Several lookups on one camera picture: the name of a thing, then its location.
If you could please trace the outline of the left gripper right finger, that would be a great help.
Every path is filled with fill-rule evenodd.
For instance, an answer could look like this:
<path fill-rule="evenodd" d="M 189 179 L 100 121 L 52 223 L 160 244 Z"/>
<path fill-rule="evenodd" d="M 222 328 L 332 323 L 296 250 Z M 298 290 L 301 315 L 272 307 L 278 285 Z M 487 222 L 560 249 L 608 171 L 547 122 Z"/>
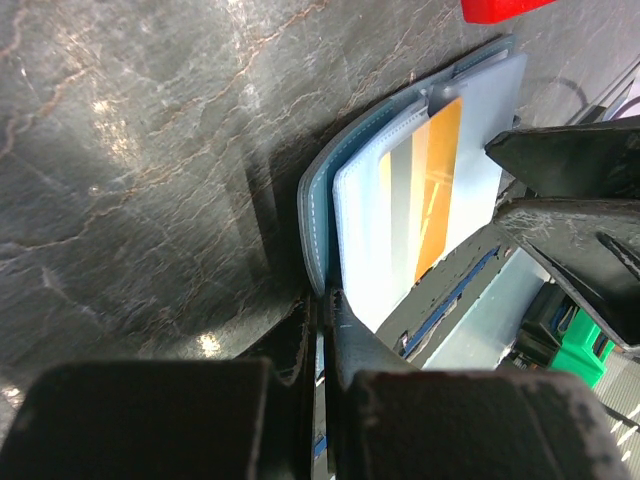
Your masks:
<path fill-rule="evenodd" d="M 422 371 L 325 306 L 328 461 L 340 479 L 621 479 L 596 396 L 561 372 Z"/>

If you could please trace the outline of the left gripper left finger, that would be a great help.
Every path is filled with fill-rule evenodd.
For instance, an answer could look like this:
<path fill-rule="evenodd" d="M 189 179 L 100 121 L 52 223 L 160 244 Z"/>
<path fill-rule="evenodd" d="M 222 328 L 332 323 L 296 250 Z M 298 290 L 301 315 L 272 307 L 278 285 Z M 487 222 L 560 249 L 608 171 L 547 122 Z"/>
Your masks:
<path fill-rule="evenodd" d="M 5 479 L 307 479 L 316 319 L 309 300 L 231 360 L 72 363 L 29 389 Z"/>

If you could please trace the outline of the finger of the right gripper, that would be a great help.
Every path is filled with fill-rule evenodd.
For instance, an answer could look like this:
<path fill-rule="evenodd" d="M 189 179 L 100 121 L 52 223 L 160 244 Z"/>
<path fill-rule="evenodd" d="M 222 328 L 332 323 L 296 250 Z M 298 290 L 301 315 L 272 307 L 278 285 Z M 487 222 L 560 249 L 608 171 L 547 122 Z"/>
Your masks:
<path fill-rule="evenodd" d="M 639 196 L 638 117 L 505 131 L 485 152 L 542 197 Z"/>
<path fill-rule="evenodd" d="M 493 223 L 531 255 L 616 345 L 639 351 L 639 202 L 518 199 Z"/>

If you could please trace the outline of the gold brown credit card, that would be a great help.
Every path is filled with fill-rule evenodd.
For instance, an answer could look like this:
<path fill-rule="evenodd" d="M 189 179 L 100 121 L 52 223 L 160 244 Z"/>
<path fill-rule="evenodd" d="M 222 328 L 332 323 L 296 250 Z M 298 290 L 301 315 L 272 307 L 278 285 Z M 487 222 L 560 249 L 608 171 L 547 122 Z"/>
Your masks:
<path fill-rule="evenodd" d="M 393 285 L 409 289 L 444 253 L 463 101 L 434 114 L 419 102 L 384 147 L 381 190 L 390 200 Z"/>

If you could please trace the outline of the red plastic bin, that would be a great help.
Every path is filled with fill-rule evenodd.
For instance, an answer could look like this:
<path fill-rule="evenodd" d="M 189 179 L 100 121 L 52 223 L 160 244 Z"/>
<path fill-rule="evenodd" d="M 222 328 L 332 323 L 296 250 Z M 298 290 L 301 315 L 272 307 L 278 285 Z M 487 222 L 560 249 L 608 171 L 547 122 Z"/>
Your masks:
<path fill-rule="evenodd" d="M 461 0 L 464 20 L 491 25 L 526 14 L 553 3 L 553 0 Z"/>

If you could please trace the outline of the blue leather card holder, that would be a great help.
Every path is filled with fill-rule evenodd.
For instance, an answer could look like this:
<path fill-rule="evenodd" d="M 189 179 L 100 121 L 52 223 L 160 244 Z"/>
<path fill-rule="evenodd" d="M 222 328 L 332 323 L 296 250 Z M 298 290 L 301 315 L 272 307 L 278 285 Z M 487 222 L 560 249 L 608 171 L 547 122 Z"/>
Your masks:
<path fill-rule="evenodd" d="M 434 114 L 463 101 L 447 241 L 431 267 L 490 221 L 502 170 L 484 147 L 511 129 L 526 64 L 514 36 L 498 37 L 380 101 L 322 149 L 297 198 L 304 261 L 318 296 L 341 288 L 355 316 L 377 331 L 425 275 L 409 289 L 393 285 L 390 200 L 379 172 L 393 131 L 419 102 Z"/>

